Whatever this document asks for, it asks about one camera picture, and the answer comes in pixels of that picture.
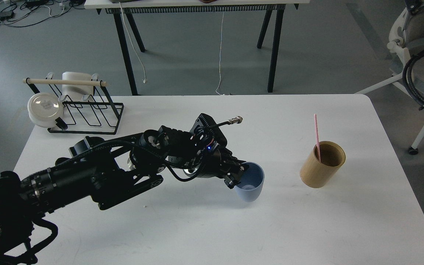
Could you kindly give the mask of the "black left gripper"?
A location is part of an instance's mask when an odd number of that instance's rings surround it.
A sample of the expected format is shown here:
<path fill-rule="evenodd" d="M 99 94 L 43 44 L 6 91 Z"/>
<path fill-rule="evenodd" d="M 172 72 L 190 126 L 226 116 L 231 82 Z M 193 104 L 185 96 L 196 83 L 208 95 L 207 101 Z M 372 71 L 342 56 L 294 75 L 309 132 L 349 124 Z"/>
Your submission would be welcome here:
<path fill-rule="evenodd" d="M 198 166 L 183 170 L 187 176 L 183 181 L 217 177 L 224 179 L 227 188 L 233 189 L 242 182 L 243 172 L 250 167 L 246 161 L 234 157 L 231 150 L 216 142 L 205 147 L 201 154 Z"/>

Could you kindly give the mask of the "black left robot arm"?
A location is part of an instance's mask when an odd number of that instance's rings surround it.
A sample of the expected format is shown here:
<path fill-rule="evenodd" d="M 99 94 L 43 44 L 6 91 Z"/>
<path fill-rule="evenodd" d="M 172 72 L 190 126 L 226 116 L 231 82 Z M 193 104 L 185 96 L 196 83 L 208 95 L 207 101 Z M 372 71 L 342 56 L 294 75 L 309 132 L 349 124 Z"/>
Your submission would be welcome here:
<path fill-rule="evenodd" d="M 168 169 L 181 182 L 217 177 L 239 185 L 249 168 L 227 149 L 221 126 L 240 124 L 236 116 L 217 123 L 200 114 L 190 131 L 166 126 L 110 140 L 85 137 L 70 148 L 71 158 L 20 180 L 0 173 L 0 264 L 35 264 L 36 253 L 58 234 L 46 213 L 90 196 L 106 210 L 163 182 Z"/>

